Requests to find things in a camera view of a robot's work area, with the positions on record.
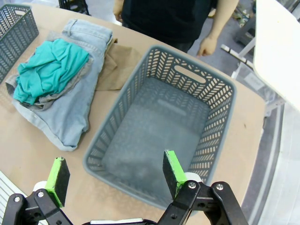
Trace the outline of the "person's left hand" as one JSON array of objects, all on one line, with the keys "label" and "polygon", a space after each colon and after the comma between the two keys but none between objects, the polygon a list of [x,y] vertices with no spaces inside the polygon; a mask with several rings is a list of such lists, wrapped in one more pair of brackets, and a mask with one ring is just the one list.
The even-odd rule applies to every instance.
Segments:
[{"label": "person's left hand", "polygon": [[212,55],[216,49],[218,39],[215,37],[206,37],[200,43],[197,57]]}]

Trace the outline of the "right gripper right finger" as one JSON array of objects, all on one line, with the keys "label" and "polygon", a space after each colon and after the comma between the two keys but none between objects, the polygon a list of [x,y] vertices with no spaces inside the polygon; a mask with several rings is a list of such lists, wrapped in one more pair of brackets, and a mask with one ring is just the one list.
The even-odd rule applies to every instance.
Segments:
[{"label": "right gripper right finger", "polygon": [[173,150],[164,152],[163,172],[173,202],[158,225],[184,225],[193,211],[204,212],[212,225],[248,224],[228,183],[188,180]]}]

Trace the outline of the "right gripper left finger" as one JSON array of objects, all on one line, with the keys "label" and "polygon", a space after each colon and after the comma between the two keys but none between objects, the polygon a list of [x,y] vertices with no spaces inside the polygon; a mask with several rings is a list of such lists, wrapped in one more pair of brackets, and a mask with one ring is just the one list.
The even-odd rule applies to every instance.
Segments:
[{"label": "right gripper left finger", "polygon": [[65,158],[55,158],[44,188],[33,191],[28,197],[20,193],[9,197],[4,224],[37,225],[46,220],[49,225],[71,225],[72,222],[61,210],[65,206],[69,178]]}]

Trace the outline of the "person's right hand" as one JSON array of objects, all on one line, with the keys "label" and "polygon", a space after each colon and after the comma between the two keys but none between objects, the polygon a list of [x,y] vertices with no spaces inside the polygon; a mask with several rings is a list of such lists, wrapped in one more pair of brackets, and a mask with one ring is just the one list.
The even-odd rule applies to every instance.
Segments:
[{"label": "person's right hand", "polygon": [[122,17],[121,17],[121,13],[122,13],[122,10],[123,10],[123,0],[116,0],[114,2],[114,7],[113,7],[113,14],[115,16],[115,19],[118,21],[118,22],[122,22]]}]

